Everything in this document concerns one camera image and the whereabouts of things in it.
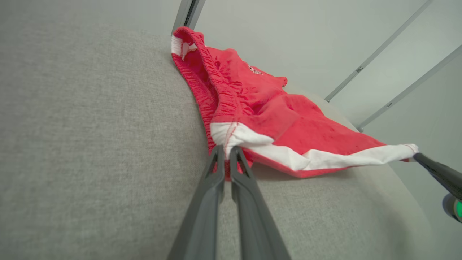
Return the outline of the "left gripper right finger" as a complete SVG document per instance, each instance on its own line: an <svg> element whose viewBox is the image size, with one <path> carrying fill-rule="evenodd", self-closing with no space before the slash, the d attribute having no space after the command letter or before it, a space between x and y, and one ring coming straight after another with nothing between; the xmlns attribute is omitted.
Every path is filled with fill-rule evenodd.
<svg viewBox="0 0 462 260"><path fill-rule="evenodd" d="M230 152L232 198L238 208L243 260L290 260L256 178L238 146Z"/></svg>

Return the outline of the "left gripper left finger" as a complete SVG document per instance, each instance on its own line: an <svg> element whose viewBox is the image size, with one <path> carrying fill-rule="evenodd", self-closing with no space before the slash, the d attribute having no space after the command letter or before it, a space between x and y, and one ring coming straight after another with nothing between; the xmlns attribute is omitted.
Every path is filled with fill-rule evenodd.
<svg viewBox="0 0 462 260"><path fill-rule="evenodd" d="M168 255L169 260L217 258L218 209L224 196L225 156L215 146Z"/></svg>

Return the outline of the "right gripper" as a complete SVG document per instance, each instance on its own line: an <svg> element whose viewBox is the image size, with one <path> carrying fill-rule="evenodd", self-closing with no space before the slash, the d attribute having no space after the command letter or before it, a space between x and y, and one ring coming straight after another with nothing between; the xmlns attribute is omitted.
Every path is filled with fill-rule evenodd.
<svg viewBox="0 0 462 260"><path fill-rule="evenodd" d="M423 153L416 153L414 160L423 166L450 194L443 199L445 213L462 222L462 174L449 166L432 160Z"/></svg>

